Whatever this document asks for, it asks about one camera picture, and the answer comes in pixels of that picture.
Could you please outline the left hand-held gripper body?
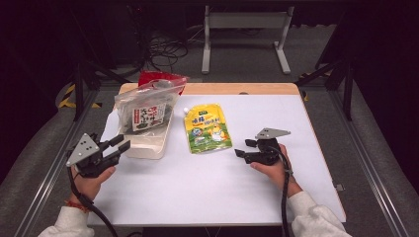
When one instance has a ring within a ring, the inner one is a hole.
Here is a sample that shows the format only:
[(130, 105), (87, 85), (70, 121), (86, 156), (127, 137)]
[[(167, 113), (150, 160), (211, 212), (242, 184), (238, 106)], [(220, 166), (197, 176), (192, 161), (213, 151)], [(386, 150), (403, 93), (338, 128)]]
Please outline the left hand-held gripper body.
[(74, 167), (83, 178), (97, 178), (106, 169), (119, 163), (119, 158), (107, 159), (95, 141), (96, 135), (84, 133), (71, 150), (66, 166)]

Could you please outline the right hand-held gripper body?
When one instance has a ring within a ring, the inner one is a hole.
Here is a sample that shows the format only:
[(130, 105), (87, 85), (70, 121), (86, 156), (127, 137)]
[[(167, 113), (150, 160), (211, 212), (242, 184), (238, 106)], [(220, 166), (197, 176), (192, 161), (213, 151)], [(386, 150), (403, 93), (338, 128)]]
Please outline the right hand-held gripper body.
[(258, 152), (246, 152), (245, 162), (250, 164), (258, 162), (264, 165), (272, 166), (285, 156), (281, 151), (277, 138), (279, 136), (290, 135), (288, 130), (265, 127), (259, 131), (253, 140), (257, 140)]

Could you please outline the white divided storage box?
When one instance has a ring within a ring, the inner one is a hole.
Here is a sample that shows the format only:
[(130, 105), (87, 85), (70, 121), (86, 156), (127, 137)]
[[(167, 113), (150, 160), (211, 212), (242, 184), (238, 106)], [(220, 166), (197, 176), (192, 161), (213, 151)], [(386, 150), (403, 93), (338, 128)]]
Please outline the white divided storage box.
[(117, 104), (118, 133), (130, 141), (127, 157), (160, 159), (163, 156), (173, 108), (168, 100), (132, 100)]

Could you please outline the yellow green spout pouch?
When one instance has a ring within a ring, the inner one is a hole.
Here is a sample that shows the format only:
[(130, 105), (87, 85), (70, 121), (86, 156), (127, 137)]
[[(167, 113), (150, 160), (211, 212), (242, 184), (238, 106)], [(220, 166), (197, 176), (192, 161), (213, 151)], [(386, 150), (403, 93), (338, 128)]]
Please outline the yellow green spout pouch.
[(220, 104), (203, 104), (190, 108), (185, 115), (184, 126), (192, 154), (232, 146)]

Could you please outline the clear bag of dried seaweed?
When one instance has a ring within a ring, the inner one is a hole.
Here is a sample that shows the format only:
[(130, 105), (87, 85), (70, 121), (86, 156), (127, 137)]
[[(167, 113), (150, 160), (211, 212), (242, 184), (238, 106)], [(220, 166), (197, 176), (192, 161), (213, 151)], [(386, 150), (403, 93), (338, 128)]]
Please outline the clear bag of dried seaweed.
[(140, 135), (170, 121), (187, 78), (154, 79), (115, 97), (119, 133)]

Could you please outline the red white seasoning packet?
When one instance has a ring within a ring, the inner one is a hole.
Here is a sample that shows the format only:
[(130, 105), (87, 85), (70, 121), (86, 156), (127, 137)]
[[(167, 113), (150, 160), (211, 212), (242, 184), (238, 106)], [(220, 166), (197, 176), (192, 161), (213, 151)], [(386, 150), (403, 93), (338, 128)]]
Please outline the red white seasoning packet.
[(162, 71), (142, 71), (138, 79), (137, 92), (142, 95), (175, 93), (181, 95), (189, 78)]

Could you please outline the person's right hand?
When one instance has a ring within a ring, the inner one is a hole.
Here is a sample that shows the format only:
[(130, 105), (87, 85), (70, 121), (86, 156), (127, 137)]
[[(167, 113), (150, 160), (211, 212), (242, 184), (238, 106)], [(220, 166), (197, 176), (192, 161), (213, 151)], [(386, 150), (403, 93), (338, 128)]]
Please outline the person's right hand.
[(265, 174), (279, 190), (287, 191), (288, 198), (302, 191), (302, 188), (293, 176), (289, 176), (288, 187), (285, 189), (286, 171), (281, 161), (272, 166), (253, 162), (250, 164), (250, 167)]

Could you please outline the person's left hand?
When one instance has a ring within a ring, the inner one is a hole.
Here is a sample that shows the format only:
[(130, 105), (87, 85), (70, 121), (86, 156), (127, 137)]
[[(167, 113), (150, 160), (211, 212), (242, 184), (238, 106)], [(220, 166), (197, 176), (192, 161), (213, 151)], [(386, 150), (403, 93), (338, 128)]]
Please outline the person's left hand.
[[(113, 166), (106, 169), (97, 178), (83, 178), (76, 172), (75, 168), (72, 167), (71, 180), (74, 182), (75, 187), (80, 194), (84, 195), (89, 200), (94, 200), (102, 184), (109, 180), (115, 171), (116, 167)], [(67, 206), (83, 209), (85, 212), (87, 212), (87, 207), (78, 199), (74, 193), (70, 193), (70, 196), (65, 203)]]

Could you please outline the white table mat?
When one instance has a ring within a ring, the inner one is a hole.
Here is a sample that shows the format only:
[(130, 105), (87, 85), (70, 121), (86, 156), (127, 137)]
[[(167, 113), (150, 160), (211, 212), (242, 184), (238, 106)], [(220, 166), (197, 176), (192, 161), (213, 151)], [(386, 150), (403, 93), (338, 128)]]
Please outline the white table mat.
[[(224, 112), (232, 145), (193, 154), (184, 110), (213, 103)], [(298, 183), (344, 221), (345, 210), (298, 95), (181, 96), (163, 157), (123, 156), (95, 204), (119, 226), (277, 225), (281, 192), (235, 154), (264, 127), (286, 131), (279, 140), (288, 149)]]

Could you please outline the black metal stand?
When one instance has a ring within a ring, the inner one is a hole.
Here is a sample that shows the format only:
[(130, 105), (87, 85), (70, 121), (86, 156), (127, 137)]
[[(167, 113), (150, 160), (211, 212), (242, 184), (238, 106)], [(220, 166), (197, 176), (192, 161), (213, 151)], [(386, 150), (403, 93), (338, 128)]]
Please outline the black metal stand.
[(344, 83), (343, 92), (343, 112), (347, 120), (351, 120), (351, 105), (352, 105), (352, 91), (353, 91), (353, 68), (349, 60), (338, 59), (335, 62), (328, 63), (314, 72), (298, 79), (294, 83), (300, 87), (314, 79), (319, 78), (321, 75), (329, 72), (330, 76), (324, 83), (328, 91), (336, 91), (341, 83)]
[(97, 71), (120, 84), (127, 83), (124, 77), (98, 63), (89, 60), (79, 61), (75, 66), (73, 79), (76, 104), (74, 121), (79, 121), (82, 114), (86, 111), (86, 107), (88, 107), (84, 97), (84, 86), (87, 86), (89, 91), (98, 91), (101, 87), (100, 77), (96, 74)]

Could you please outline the aluminium rail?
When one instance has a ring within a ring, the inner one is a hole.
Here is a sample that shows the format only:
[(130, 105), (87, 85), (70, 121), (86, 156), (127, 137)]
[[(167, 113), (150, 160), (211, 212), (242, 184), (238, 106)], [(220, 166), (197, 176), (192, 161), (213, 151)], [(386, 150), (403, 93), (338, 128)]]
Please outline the aluminium rail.
[(79, 137), (81, 126), (98, 91), (84, 94), (79, 118), (75, 109), (59, 109), (35, 135), (19, 158), (19, 182), (15, 200), (20, 199), (23, 215), (11, 237), (30, 237), (45, 204), (65, 166), (66, 149)]
[(343, 110), (343, 102), (341, 101), (339, 94), (337, 92), (329, 92), (329, 97), (340, 117), (340, 120), (347, 130), (353, 145), (355, 146), (358, 153), (359, 163), (370, 184), (370, 187), (372, 188), (373, 194), (376, 197), (377, 203), (388, 223), (392, 235), (394, 237), (411, 237), (401, 220), (393, 201), (389, 197), (388, 191), (378, 175), (360, 135), (353, 123), (347, 119)]

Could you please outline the white metal stand frame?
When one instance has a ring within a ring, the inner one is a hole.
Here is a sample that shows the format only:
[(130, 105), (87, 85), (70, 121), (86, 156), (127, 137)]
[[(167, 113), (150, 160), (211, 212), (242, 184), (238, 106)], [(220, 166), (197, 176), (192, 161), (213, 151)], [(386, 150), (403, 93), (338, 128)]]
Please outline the white metal stand frame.
[(212, 12), (205, 7), (202, 73), (210, 73), (210, 30), (211, 29), (279, 29), (281, 37), (273, 43), (283, 73), (291, 69), (284, 52), (284, 45), (291, 26), (294, 7), (280, 12)]

